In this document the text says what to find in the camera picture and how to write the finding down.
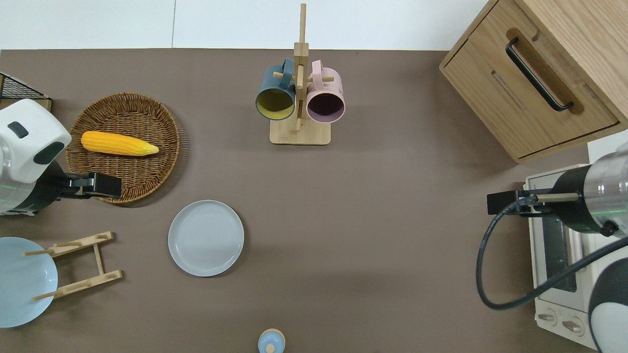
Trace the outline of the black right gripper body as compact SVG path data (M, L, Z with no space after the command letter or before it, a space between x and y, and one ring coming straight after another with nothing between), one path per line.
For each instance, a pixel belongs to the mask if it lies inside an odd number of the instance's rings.
M531 194L527 190L509 190L504 192L498 192L495 194L487 195L487 214L497 215L504 210L508 205L519 202L515 207L509 210L506 215L518 215L521 217L531 217L532 206L538 203L538 197Z

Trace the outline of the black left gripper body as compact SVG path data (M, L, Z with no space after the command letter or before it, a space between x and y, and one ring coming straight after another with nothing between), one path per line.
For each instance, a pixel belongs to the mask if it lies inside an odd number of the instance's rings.
M118 199L122 192L120 178L88 172L86 174L47 173L47 201L59 199Z

